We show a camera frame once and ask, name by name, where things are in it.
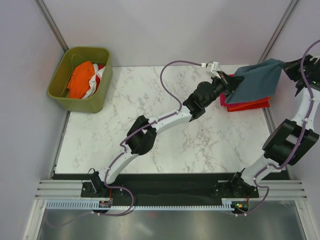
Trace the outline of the blue-grey t-shirt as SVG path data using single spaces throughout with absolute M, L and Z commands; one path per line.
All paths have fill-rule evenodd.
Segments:
M 240 67 L 234 75 L 243 81 L 226 98 L 228 104 L 248 103 L 276 93 L 284 62 L 270 58 L 262 63 Z

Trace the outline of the magenta t-shirt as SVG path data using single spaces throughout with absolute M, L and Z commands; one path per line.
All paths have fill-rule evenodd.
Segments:
M 228 112 L 237 111 L 238 109 L 240 109 L 242 107 L 242 105 L 240 103 L 226 103 L 226 99 L 227 98 L 224 93 L 222 93 L 219 97 L 220 105 L 222 107 L 225 107 Z

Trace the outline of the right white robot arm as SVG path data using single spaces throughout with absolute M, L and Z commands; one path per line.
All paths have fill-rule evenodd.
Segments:
M 292 119 L 285 119 L 264 143 L 263 155 L 251 166 L 237 172 L 229 184 L 235 197 L 252 192 L 272 172 L 295 165 L 319 140 L 314 118 L 320 105 L 320 58 L 304 54 L 282 65 L 285 74 L 296 83 L 296 107 Z

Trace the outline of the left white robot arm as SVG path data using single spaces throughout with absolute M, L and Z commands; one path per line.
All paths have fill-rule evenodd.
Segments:
M 212 82 L 200 82 L 176 110 L 154 118 L 139 116 L 128 131 L 127 137 L 120 143 L 123 148 L 120 154 L 106 168 L 94 171 L 90 176 L 92 191 L 99 197 L 106 196 L 110 191 L 110 184 L 130 162 L 153 148 L 158 135 L 177 125 L 198 119 L 206 112 L 206 107 L 221 94 L 233 94 L 244 78 L 217 71 L 211 80 Z

